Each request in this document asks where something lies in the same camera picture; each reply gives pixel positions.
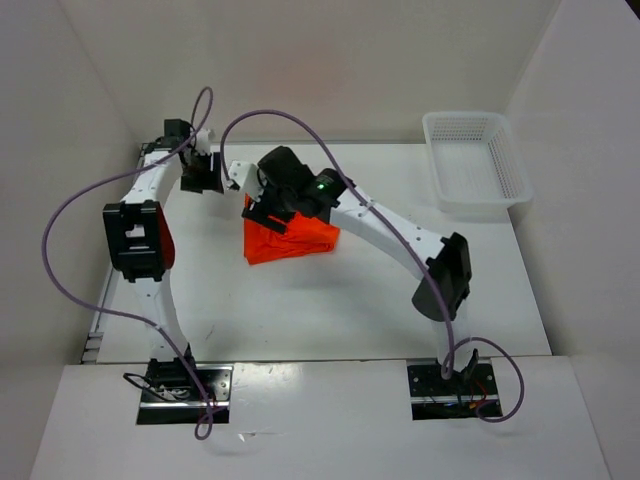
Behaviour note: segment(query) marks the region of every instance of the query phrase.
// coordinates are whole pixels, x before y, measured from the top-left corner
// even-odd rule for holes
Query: orange cloth
[[[245,219],[244,256],[249,265],[256,265],[280,258],[331,252],[339,234],[339,228],[299,213],[287,224],[284,234]]]

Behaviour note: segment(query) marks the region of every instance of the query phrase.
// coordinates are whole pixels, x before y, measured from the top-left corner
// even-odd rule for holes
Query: purple cable
[[[511,364],[513,369],[516,371],[516,374],[518,375],[518,382],[520,383],[520,395],[518,396],[518,401],[516,402],[515,407],[513,407],[509,413],[507,413],[506,415],[503,415],[501,417],[498,417],[498,418],[488,418],[488,417],[485,417],[484,415],[482,415],[480,410],[483,409],[484,407],[486,407],[490,403],[496,403],[497,400],[490,400],[488,402],[485,402],[485,403],[483,403],[482,405],[480,405],[479,407],[477,407],[475,409],[475,412],[476,412],[476,415],[478,416],[478,418],[480,420],[484,420],[487,423],[502,423],[502,422],[504,422],[506,420],[509,420],[511,417],[513,417],[518,412],[518,410],[520,410],[520,407],[522,406],[522,402],[524,402],[524,378],[522,377],[522,372],[520,371],[520,368],[516,364],[516,362],[513,359],[513,357],[511,355],[509,355],[505,351],[504,348],[502,348],[500,345],[498,345],[497,343],[493,342],[492,340],[489,340],[488,338],[484,338],[484,337],[469,337],[469,338],[465,338],[464,340],[460,340],[458,343],[456,343],[456,346],[455,346],[454,350],[457,350],[462,345],[465,345],[465,344],[471,343],[471,342],[482,342],[482,343],[486,343],[487,345],[491,345],[493,348],[498,350],[502,354],[502,356],[504,358],[506,358],[509,361],[509,363]]]
[[[196,438],[198,440],[205,440],[211,434],[211,431],[213,430],[213,414],[215,413],[216,409],[213,408],[213,404],[211,402],[211,399],[209,398],[209,395],[207,394],[206,389],[204,388],[204,385],[202,385],[202,382],[200,381],[200,379],[196,375],[196,372],[191,367],[191,365],[189,365],[189,362],[187,362],[187,360],[184,358],[184,355],[182,355],[182,352],[180,352],[180,349],[178,348],[178,346],[173,342],[171,337],[157,323],[149,320],[148,318],[142,317],[140,315],[135,315],[133,313],[121,312],[119,310],[112,310],[110,308],[104,308],[104,307],[99,307],[97,305],[93,305],[93,304],[91,304],[89,302],[85,302],[81,298],[76,297],[73,293],[71,293],[69,290],[67,290],[64,287],[64,285],[62,285],[60,283],[60,281],[56,277],[55,273],[53,273],[53,269],[51,268],[51,263],[49,262],[48,243],[49,243],[49,235],[51,234],[51,229],[52,229],[54,223],[56,222],[56,220],[58,219],[60,214],[64,211],[64,209],[67,208],[72,202],[74,202],[75,200],[77,200],[78,198],[83,196],[84,194],[89,193],[92,190],[95,190],[96,188],[99,188],[99,187],[101,187],[103,185],[106,185],[106,184],[111,183],[111,182],[115,182],[115,181],[120,180],[122,178],[130,177],[132,175],[136,175],[136,174],[139,174],[139,173],[142,173],[142,172],[146,172],[148,170],[151,170],[152,168],[157,167],[158,165],[162,165],[163,163],[168,162],[173,156],[175,156],[176,154],[180,153],[182,150],[187,148],[189,146],[189,144],[191,143],[191,141],[196,138],[196,135],[202,129],[203,125],[207,121],[207,118],[209,117],[209,114],[211,113],[211,108],[213,106],[213,90],[211,89],[211,87],[204,87],[200,91],[200,94],[198,95],[198,98],[196,99],[196,103],[195,103],[195,106],[194,106],[194,112],[195,112],[196,108],[198,107],[198,104],[200,103],[200,100],[202,99],[202,96],[205,94],[205,92],[209,94],[209,102],[208,102],[208,105],[207,105],[207,110],[206,110],[202,120],[198,124],[198,126],[194,128],[193,133],[191,134],[191,136],[189,138],[187,138],[184,142],[182,142],[175,150],[172,150],[167,155],[162,157],[157,162],[152,163],[151,165],[147,165],[146,167],[137,168],[135,170],[131,170],[130,172],[120,173],[118,175],[114,175],[114,176],[106,178],[104,180],[100,180],[99,182],[93,183],[93,184],[89,185],[88,187],[83,188],[79,192],[73,194],[69,198],[67,198],[56,209],[56,211],[53,213],[53,215],[51,215],[51,218],[47,222],[47,226],[45,227],[44,233],[42,234],[42,244],[41,244],[42,262],[44,263],[44,268],[45,268],[45,270],[47,272],[47,275],[49,276],[49,279],[55,285],[55,287],[65,297],[67,297],[73,303],[75,303],[77,305],[80,305],[81,307],[84,307],[84,308],[86,308],[88,310],[93,310],[93,311],[99,312],[99,313],[106,313],[106,314],[109,314],[109,315],[116,315],[116,316],[124,317],[124,318],[130,318],[132,320],[137,320],[139,322],[142,322],[142,323],[144,323],[144,324],[156,329],[158,331],[158,333],[160,335],[162,335],[162,337],[167,341],[169,346],[176,353],[176,356],[180,359],[180,362],[182,362],[182,364],[184,365],[184,367],[187,370],[187,373],[189,374],[189,376],[191,376],[191,378],[193,379],[193,382],[195,383],[196,388],[198,389],[200,395],[202,396],[202,398],[204,399],[204,401],[206,403],[206,413],[196,423],[195,436],[196,436]],[[205,422],[207,423],[207,430],[204,433],[204,435],[200,435],[200,433],[199,433],[200,426],[203,425]]]
[[[277,117],[283,117],[283,118],[286,118],[287,120],[291,120],[292,122],[302,127],[309,135],[311,135],[311,137],[318,143],[320,148],[327,155],[327,157],[329,158],[329,161],[333,165],[333,168],[335,168],[336,172],[338,172],[338,175],[340,176],[341,180],[345,183],[345,185],[347,186],[349,191],[353,194],[353,196],[355,196],[363,204],[368,203],[367,200],[362,195],[360,195],[360,193],[356,190],[355,186],[351,183],[351,180],[349,180],[349,178],[346,176],[346,174],[344,173],[344,171],[336,161],[335,157],[331,153],[331,150],[329,150],[329,147],[324,142],[324,140],[322,140],[322,138],[320,138],[320,136],[305,122],[303,122],[299,118],[289,113],[282,112],[280,110],[263,109],[263,110],[254,110],[251,112],[247,112],[243,115],[240,115],[238,118],[233,120],[227,126],[227,128],[224,130],[222,134],[222,137],[220,138],[220,158],[222,160],[222,169],[223,169],[225,178],[227,180],[229,180],[229,172],[227,170],[227,165],[224,158],[224,146],[225,146],[227,137],[229,136],[229,132],[231,132],[233,127],[235,127],[241,121],[250,117],[258,116],[258,115],[275,115]],[[520,397],[518,399],[518,402],[515,408],[511,412],[509,412],[509,414],[502,416],[498,419],[489,419],[482,416],[480,413],[480,407],[476,409],[476,414],[478,415],[478,418],[480,418],[481,420],[484,420],[490,423],[503,422],[513,417],[516,414],[516,412],[520,409],[520,407],[522,406],[522,402],[524,401],[524,379],[522,377],[522,372],[518,368],[518,365],[516,364],[516,362],[502,347],[492,342],[491,340],[488,340],[483,337],[469,337],[455,344],[455,340],[453,338],[453,327],[451,325],[451,316],[449,315],[449,309],[447,308],[446,302],[442,297],[442,293],[440,292],[438,285],[429,274],[429,269],[427,268],[427,265],[422,263],[422,260],[420,259],[418,254],[415,252],[415,250],[411,247],[407,239],[404,238],[404,236],[398,231],[398,229],[380,211],[378,211],[375,208],[375,206],[370,207],[369,210],[378,218],[378,220],[380,220],[380,222],[382,222],[384,226],[386,226],[389,229],[389,231],[398,239],[400,244],[407,250],[409,255],[411,255],[413,260],[416,262],[416,264],[420,268],[421,273],[424,275],[424,278],[427,280],[427,283],[429,284],[429,287],[431,288],[433,295],[436,297],[436,302],[438,303],[438,307],[440,308],[440,312],[442,313],[442,316],[444,318],[445,325],[447,328],[447,339],[449,343],[449,353],[447,353],[444,361],[442,362],[442,371],[441,371],[442,378],[444,378],[445,380],[448,380],[453,375],[455,351],[458,348],[460,348],[462,345],[465,345],[467,343],[474,342],[474,341],[484,342],[488,345],[491,345],[492,347],[497,349],[511,363],[511,365],[515,369],[516,374],[518,375],[518,379],[520,380]]]

